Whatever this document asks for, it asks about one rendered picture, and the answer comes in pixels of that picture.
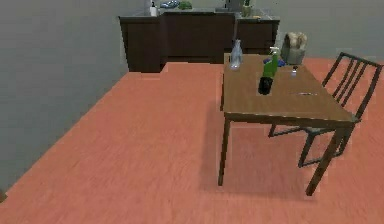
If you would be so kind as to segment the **clear glass bottle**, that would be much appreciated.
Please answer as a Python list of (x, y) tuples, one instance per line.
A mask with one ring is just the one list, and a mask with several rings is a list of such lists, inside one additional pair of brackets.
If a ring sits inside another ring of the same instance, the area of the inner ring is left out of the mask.
[(230, 68), (232, 70), (237, 70), (240, 68), (242, 62), (242, 48), (241, 48), (241, 40), (236, 39), (234, 47), (230, 56)]

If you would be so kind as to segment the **blue dish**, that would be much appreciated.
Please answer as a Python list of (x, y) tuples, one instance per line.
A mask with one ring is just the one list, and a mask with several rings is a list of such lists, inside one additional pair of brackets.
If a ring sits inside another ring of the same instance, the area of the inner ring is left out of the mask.
[(174, 9), (177, 8), (180, 4), (179, 0), (168, 0), (160, 4), (160, 7), (163, 9)]

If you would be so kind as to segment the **dark slatted chair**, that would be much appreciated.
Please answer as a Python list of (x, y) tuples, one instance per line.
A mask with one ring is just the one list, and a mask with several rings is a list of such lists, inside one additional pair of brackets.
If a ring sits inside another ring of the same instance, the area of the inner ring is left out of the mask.
[[(372, 80), (370, 82), (369, 88), (364, 95), (359, 108), (356, 112), (352, 113), (353, 118), (353, 126), (346, 131), (344, 136), (342, 137), (342, 140), (340, 141), (339, 145), (337, 146), (337, 149), (334, 153), (334, 157), (338, 157), (344, 153), (344, 150), (346, 148), (346, 145), (352, 135), (352, 132), (354, 130), (354, 127), (357, 123), (361, 121), (361, 118), (363, 116), (363, 113), (375, 91), (376, 85), (379, 81), (380, 73), (384, 69), (384, 65), (369, 61), (367, 59), (351, 55), (349, 53), (341, 52), (334, 64), (332, 65), (330, 71), (322, 81), (321, 85), (325, 87), (328, 82), (330, 81), (331, 77), (335, 74), (337, 68), (339, 67), (341, 61), (343, 58), (349, 59), (348, 67), (346, 68), (342, 79), (339, 81), (337, 88), (333, 91), (332, 97), (336, 100), (336, 102), (341, 106), (345, 107), (347, 102), (349, 101), (350, 97), (352, 96), (352, 93), (358, 86), (358, 83), (361, 81), (363, 74), (366, 72), (367, 68), (369, 66), (374, 67), (374, 74), (372, 77)], [(298, 167), (302, 168), (304, 166), (312, 165), (315, 163), (319, 163), (321, 161), (321, 157), (314, 158), (307, 160), (308, 153), (310, 151), (310, 148), (314, 142), (314, 139), (317, 136), (320, 136), (325, 133), (334, 132), (334, 129), (332, 128), (314, 128), (314, 127), (294, 127), (285, 129), (283, 131), (275, 131), (276, 125), (272, 125), (269, 131), (268, 136), (269, 137), (276, 137), (281, 135), (286, 135), (294, 132), (304, 131), (307, 134), (306, 142), (304, 144), (304, 147), (302, 149), (300, 158), (298, 160)]]

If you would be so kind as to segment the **green spray bottle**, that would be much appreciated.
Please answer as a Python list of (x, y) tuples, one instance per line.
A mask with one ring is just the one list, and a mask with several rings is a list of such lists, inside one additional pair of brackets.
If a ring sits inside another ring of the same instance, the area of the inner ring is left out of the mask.
[(271, 50), (271, 58), (267, 63), (264, 64), (263, 76), (273, 78), (278, 67), (279, 48), (271, 47), (270, 50)]

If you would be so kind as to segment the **blue flat object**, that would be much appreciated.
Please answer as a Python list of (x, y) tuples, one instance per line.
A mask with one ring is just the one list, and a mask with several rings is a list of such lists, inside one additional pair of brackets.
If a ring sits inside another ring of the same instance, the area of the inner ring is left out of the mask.
[[(266, 64), (269, 61), (271, 61), (271, 59), (270, 58), (266, 58), (266, 59), (263, 60), (263, 63)], [(286, 65), (286, 63), (282, 59), (278, 59), (278, 67), (283, 67), (285, 65)]]

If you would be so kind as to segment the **dark brown kitchen cabinet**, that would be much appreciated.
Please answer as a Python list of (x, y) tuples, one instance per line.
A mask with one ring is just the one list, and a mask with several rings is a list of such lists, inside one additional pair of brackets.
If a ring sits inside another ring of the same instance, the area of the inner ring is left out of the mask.
[(280, 19), (257, 9), (251, 17), (214, 10), (165, 11), (119, 19), (128, 68), (157, 73), (168, 62), (221, 64), (241, 41), (246, 54), (266, 54), (275, 44)]

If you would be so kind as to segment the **brown wooden table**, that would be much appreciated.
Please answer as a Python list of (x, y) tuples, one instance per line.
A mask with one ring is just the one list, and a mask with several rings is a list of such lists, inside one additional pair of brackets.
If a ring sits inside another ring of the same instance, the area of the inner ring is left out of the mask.
[[(322, 87), (320, 82), (301, 66), (296, 77), (287, 67), (280, 68), (268, 95), (258, 93), (259, 79), (263, 70), (263, 57), (248, 54), (237, 70), (224, 64), (222, 85), (222, 111), (224, 132), (218, 172), (218, 184), (224, 180), (224, 169), (230, 124), (249, 122), (272, 125), (332, 128), (335, 133), (311, 178), (306, 194), (313, 195), (328, 168), (342, 137), (354, 122), (352, 113), (341, 107)], [(317, 96), (298, 96), (290, 93), (311, 92)]]

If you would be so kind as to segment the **black mug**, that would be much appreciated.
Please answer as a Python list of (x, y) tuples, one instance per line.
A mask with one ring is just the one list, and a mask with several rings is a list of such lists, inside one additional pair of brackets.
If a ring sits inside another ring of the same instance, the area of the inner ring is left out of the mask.
[(270, 77), (261, 77), (258, 86), (258, 93), (268, 95), (271, 91), (273, 79)]

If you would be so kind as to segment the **grey bin with paper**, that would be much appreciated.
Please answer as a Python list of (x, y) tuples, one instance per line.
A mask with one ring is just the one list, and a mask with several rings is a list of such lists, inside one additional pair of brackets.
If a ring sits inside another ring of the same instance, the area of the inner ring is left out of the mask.
[(300, 65), (307, 45), (307, 36), (302, 32), (288, 32), (281, 49), (282, 59), (289, 65)]

